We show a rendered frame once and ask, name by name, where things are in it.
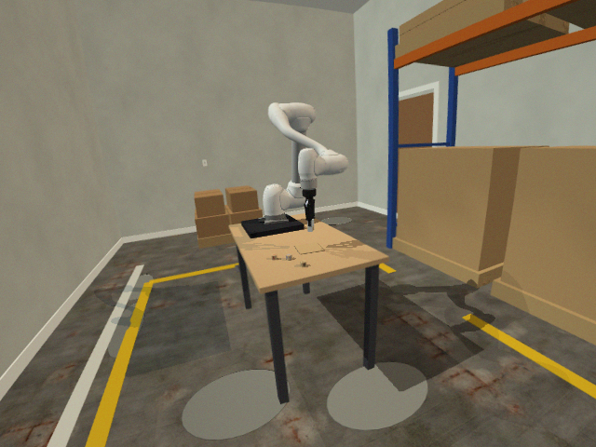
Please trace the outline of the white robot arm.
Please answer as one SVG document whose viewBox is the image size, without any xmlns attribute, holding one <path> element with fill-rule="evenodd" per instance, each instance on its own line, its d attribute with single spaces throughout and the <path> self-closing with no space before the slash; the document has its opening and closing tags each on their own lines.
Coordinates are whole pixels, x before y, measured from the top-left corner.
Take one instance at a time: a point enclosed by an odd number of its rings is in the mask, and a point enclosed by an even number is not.
<svg viewBox="0 0 596 447">
<path fill-rule="evenodd" d="M 270 184 L 264 189 L 265 216 L 258 219 L 264 224 L 286 223 L 289 220 L 285 210 L 304 206 L 302 190 L 315 190 L 319 175 L 344 172 L 348 167 L 348 159 L 306 137 L 310 122 L 316 118 L 314 107 L 298 102 L 275 102 L 269 105 L 268 116 L 279 131 L 291 140 L 291 181 L 287 189 L 279 184 Z"/>
</svg>

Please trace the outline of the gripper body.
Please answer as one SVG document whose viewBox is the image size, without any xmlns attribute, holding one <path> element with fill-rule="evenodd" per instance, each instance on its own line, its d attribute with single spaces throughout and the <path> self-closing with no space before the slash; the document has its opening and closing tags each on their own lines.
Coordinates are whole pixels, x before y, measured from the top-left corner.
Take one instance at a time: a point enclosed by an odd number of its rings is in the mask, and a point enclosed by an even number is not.
<svg viewBox="0 0 596 447">
<path fill-rule="evenodd" d="M 309 207 L 311 207 L 311 200 L 313 199 L 313 196 L 316 196 L 316 189 L 315 190 L 302 190 L 303 192 L 303 196 L 305 196 L 305 202 L 308 199 L 308 203 L 309 203 Z"/>
</svg>

